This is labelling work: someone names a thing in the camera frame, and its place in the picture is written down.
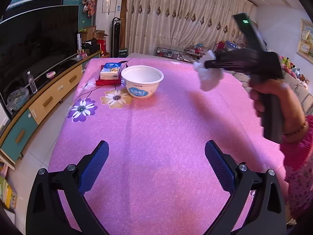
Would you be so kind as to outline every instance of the curtain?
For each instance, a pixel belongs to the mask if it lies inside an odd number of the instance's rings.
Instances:
[[[248,0],[127,0],[126,47],[129,53],[155,55],[156,48],[186,48],[200,42],[213,48],[221,40],[238,41],[232,15],[254,20]]]

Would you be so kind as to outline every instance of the blue plush toy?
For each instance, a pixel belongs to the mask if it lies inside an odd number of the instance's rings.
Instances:
[[[300,69],[299,69],[299,68],[293,67],[293,68],[291,69],[291,71],[293,71],[293,72],[296,74],[297,78],[300,77]]]

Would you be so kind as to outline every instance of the tv cabinet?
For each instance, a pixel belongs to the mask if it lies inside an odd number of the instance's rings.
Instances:
[[[14,116],[0,137],[0,159],[11,169],[15,169],[16,161],[37,126],[52,108],[79,83],[83,69],[89,60],[99,57],[100,51],[78,61],[56,76],[33,95]]]

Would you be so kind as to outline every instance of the crumpled white tissue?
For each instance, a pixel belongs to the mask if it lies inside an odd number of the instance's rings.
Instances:
[[[210,91],[215,88],[219,81],[223,78],[223,69],[204,67],[205,61],[215,60],[216,57],[212,50],[209,50],[203,57],[197,62],[193,63],[195,71],[198,72],[198,76],[201,83],[201,89],[203,91]]]

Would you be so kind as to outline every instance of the pink knit sweater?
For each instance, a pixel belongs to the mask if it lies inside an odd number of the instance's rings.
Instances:
[[[307,117],[309,130],[297,143],[281,144],[285,155],[285,181],[289,183],[288,200],[294,219],[301,217],[313,198],[313,116]]]

